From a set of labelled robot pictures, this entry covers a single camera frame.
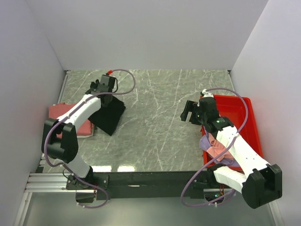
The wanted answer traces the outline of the black t-shirt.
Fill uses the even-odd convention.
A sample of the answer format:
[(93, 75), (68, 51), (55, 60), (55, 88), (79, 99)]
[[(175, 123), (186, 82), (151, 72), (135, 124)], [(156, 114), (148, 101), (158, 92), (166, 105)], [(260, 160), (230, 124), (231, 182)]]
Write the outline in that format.
[(99, 98), (101, 108), (93, 113), (88, 120), (106, 134), (112, 136), (126, 107), (124, 102), (113, 95), (101, 95)]

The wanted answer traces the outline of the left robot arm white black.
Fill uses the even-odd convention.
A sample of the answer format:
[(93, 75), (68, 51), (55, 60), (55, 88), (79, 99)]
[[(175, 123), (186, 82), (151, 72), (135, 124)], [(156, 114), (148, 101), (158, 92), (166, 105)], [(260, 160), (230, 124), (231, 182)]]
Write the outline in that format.
[(77, 132), (85, 121), (112, 136), (116, 131), (125, 105), (114, 93), (118, 89), (117, 78), (110, 73), (91, 83), (83, 98), (65, 114), (44, 123), (42, 152), (51, 167), (63, 165), (78, 176), (77, 183), (83, 189), (93, 186), (93, 170), (78, 153)]

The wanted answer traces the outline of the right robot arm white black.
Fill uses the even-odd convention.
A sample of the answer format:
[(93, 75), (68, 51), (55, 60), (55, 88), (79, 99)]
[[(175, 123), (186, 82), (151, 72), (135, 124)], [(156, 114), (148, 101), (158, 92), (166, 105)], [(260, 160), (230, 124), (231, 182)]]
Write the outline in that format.
[(181, 120), (186, 121), (191, 113), (190, 122), (203, 126), (206, 137), (210, 135), (226, 149), (218, 157), (229, 152), (239, 164), (242, 173), (221, 165), (206, 177), (207, 184), (217, 188), (220, 184), (240, 192), (247, 203), (256, 209), (282, 197), (282, 170), (269, 164), (244, 140), (239, 129), (228, 117), (222, 117), (213, 96), (205, 95), (198, 102), (188, 100), (181, 113)]

